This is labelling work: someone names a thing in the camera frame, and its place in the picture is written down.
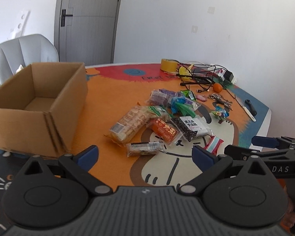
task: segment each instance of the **chair backrest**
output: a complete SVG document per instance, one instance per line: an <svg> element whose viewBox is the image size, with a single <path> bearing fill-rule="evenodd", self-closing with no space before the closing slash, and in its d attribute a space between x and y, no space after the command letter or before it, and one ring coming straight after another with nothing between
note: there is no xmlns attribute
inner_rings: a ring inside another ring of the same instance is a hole
<svg viewBox="0 0 295 236"><path fill-rule="evenodd" d="M0 44L0 84L16 73L20 65L34 62L58 62L53 44L41 34L21 36Z"/></svg>

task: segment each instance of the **orange fruit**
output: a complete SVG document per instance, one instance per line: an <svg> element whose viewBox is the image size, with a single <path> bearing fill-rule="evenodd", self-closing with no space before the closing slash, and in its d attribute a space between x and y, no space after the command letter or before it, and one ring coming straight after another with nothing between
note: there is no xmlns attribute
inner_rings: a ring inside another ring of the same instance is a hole
<svg viewBox="0 0 295 236"><path fill-rule="evenodd" d="M220 93L222 90L223 90L223 87L221 84L219 83L215 83L213 84L213 90L216 92L216 93Z"/></svg>

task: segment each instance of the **door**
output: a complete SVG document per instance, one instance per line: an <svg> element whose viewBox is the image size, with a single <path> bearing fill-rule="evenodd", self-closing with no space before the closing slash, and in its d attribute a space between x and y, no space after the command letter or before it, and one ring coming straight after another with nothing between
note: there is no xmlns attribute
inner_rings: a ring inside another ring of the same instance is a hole
<svg viewBox="0 0 295 236"><path fill-rule="evenodd" d="M119 0L57 0L55 47L60 61L113 63Z"/></svg>

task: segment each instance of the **ribbed gray surface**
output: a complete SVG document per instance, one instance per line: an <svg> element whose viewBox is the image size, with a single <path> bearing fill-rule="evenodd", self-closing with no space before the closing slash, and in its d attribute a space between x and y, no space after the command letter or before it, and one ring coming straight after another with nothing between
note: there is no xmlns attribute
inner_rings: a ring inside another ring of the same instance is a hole
<svg viewBox="0 0 295 236"><path fill-rule="evenodd" d="M119 187L96 198L78 219L48 231L13 226L6 236L284 236L279 226L257 231L237 230L209 217L194 197L178 195L172 187Z"/></svg>

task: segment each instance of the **open cardboard box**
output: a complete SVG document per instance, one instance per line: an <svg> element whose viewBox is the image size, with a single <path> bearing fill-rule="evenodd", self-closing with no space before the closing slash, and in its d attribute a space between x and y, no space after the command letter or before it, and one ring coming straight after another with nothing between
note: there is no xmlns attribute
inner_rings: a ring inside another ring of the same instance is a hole
<svg viewBox="0 0 295 236"><path fill-rule="evenodd" d="M71 150L87 95L84 63L33 63L0 86L0 149L59 157Z"/></svg>

